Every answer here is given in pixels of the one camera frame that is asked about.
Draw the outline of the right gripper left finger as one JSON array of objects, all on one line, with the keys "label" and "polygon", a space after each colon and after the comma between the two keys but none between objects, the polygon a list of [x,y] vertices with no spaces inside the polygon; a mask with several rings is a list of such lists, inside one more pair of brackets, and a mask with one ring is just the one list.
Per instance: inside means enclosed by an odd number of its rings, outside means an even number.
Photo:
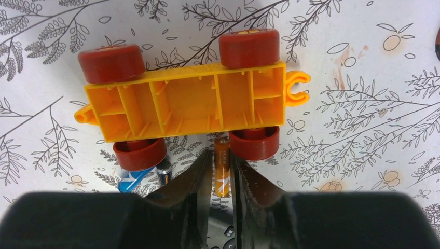
[{"label": "right gripper left finger", "polygon": [[146,197],[26,193],[1,221],[1,248],[205,248],[212,159],[205,150]]}]

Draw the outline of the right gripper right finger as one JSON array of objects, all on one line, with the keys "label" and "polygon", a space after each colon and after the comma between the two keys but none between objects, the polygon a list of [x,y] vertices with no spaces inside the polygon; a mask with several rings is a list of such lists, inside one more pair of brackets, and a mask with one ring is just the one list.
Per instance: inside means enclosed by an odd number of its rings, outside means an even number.
[{"label": "right gripper right finger", "polygon": [[236,248],[439,248],[398,192],[287,192],[230,156]]}]

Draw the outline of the orange battery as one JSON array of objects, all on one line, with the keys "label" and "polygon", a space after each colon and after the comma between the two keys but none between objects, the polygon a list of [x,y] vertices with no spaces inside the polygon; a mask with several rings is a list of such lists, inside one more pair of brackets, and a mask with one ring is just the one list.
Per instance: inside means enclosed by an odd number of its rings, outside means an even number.
[{"label": "orange battery", "polygon": [[229,139],[217,138],[214,141],[215,179],[214,192],[218,197],[229,197],[230,187],[230,148]]}]

